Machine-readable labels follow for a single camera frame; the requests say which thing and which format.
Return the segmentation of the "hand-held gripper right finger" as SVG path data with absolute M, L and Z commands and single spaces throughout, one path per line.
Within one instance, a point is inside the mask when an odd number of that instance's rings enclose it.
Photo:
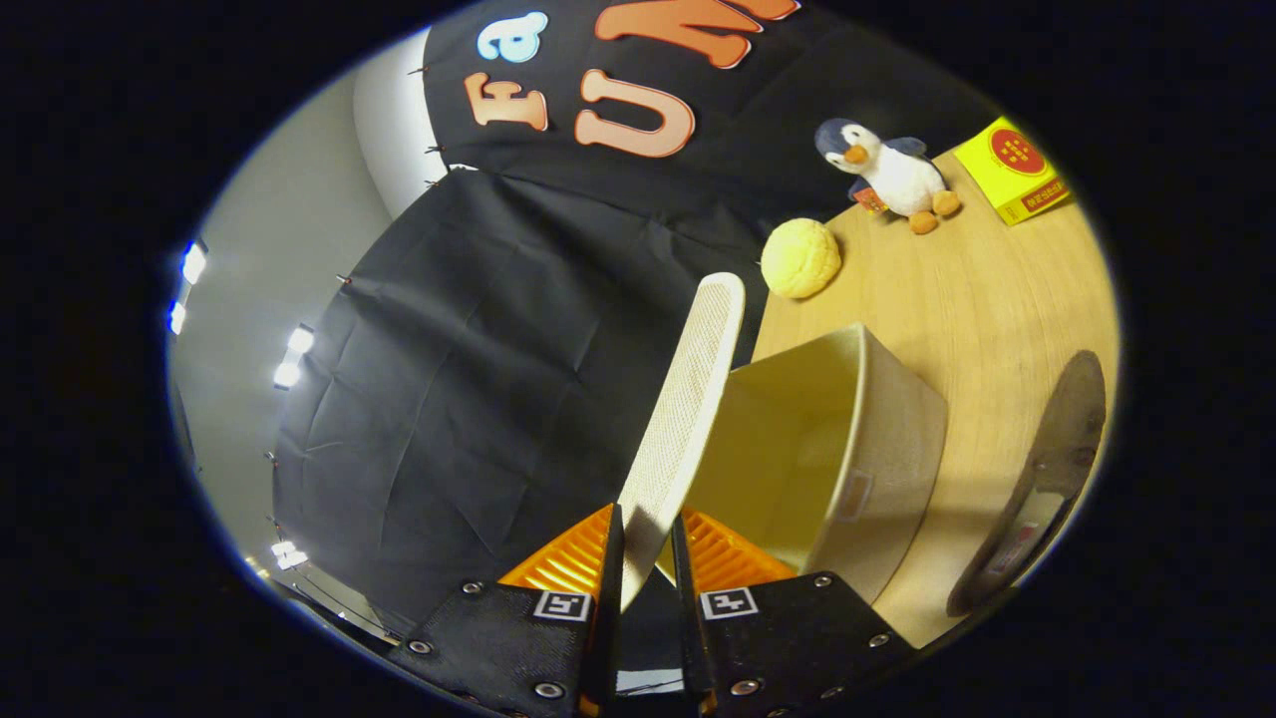
M 684 686 L 702 717 L 843 717 L 919 650 L 837 573 L 796 573 L 706 513 L 671 533 Z

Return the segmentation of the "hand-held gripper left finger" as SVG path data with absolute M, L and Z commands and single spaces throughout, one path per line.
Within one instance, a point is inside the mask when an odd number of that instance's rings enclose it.
M 484 717 L 601 717 L 616 691 L 625 531 L 616 504 L 507 576 L 461 582 L 389 662 Z

